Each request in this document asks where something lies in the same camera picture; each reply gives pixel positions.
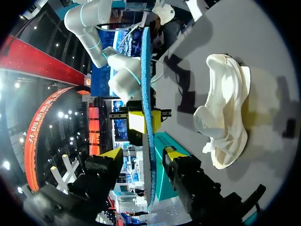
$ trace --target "robotic arm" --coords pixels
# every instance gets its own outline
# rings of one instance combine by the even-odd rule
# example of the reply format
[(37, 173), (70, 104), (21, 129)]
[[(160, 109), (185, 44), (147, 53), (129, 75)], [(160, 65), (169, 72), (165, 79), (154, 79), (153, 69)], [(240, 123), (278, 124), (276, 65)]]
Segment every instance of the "robotic arm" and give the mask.
[(112, 2), (113, 0), (85, 1), (83, 5), (70, 9), (64, 18), (66, 28), (78, 37), (98, 68), (105, 66), (107, 60), (95, 25), (109, 22)]
[(109, 81), (113, 92), (124, 103), (140, 100), (141, 61), (118, 53), (112, 47), (103, 50), (103, 45), (95, 28), (98, 24), (108, 23), (113, 0), (78, 0), (84, 3), (70, 9), (64, 18), (66, 28), (74, 33), (96, 67), (109, 64), (118, 73)]

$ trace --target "red curved banner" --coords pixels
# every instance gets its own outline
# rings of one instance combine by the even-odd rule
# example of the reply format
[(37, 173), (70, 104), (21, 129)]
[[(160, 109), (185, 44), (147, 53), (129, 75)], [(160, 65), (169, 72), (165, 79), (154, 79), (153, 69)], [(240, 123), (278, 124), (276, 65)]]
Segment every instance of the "red curved banner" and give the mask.
[(25, 141), (24, 164), (28, 185), (35, 192), (39, 189), (35, 168), (36, 148), (41, 125), (52, 104), (59, 98), (59, 96), (61, 96), (64, 92), (70, 90), (71, 88), (73, 87), (58, 90), (50, 97), (48, 97), (48, 99), (44, 101), (44, 103), (39, 107), (39, 109), (35, 113), (28, 128), (28, 134)]

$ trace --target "blue edge strip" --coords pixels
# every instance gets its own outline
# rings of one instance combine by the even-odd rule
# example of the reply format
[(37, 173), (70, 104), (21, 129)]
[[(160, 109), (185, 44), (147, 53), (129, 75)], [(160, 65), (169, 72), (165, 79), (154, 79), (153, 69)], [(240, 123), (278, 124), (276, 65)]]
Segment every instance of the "blue edge strip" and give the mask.
[(156, 197), (156, 180), (157, 180), (157, 166), (156, 166), (156, 150), (155, 139), (152, 129), (151, 117), (151, 35), (150, 29), (147, 27), (142, 34), (142, 47), (141, 47), (141, 91), (142, 91), (142, 105), (144, 116), (146, 120), (147, 136), (149, 139), (150, 148), (150, 169), (151, 169), (151, 192), (150, 192), (150, 205), (155, 201)]

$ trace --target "gray table surface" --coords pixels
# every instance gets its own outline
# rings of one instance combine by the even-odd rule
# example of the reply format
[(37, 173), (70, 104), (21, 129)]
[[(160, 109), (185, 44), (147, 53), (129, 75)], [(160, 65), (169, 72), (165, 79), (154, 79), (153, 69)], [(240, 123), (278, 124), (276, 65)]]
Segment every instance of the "gray table surface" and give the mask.
[[(208, 138), (195, 132), (193, 113), (209, 91), (210, 54), (228, 53), (251, 69), (251, 90), (243, 106), (248, 142), (230, 167), (217, 170), (210, 154), (202, 153)], [(279, 191), (291, 167), (298, 144), (283, 137), (288, 119), (299, 132), (300, 100), (291, 57), (281, 35), (251, 0), (222, 0), (183, 34), (157, 64), (164, 76), (156, 82), (157, 107), (172, 109), (163, 122), (166, 131), (202, 161), (208, 176), (221, 183), (221, 194), (236, 192), (245, 200), (259, 184), (266, 193), (259, 201), (266, 208)]]

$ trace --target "spotlight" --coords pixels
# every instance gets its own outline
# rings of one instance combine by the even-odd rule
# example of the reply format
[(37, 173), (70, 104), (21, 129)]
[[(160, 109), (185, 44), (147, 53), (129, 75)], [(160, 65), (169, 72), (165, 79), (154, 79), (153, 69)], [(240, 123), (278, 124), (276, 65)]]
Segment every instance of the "spotlight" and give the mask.
[(5, 161), (3, 163), (3, 167), (6, 168), (7, 170), (10, 170), (10, 163), (8, 161)]
[(22, 194), (22, 193), (23, 193), (23, 190), (22, 190), (22, 188), (21, 188), (21, 187), (18, 187), (18, 192), (19, 192), (20, 194)]
[(57, 114), (57, 116), (58, 116), (59, 118), (62, 118), (62, 117), (64, 116), (64, 113), (63, 113), (63, 112), (59, 112), (59, 113)]

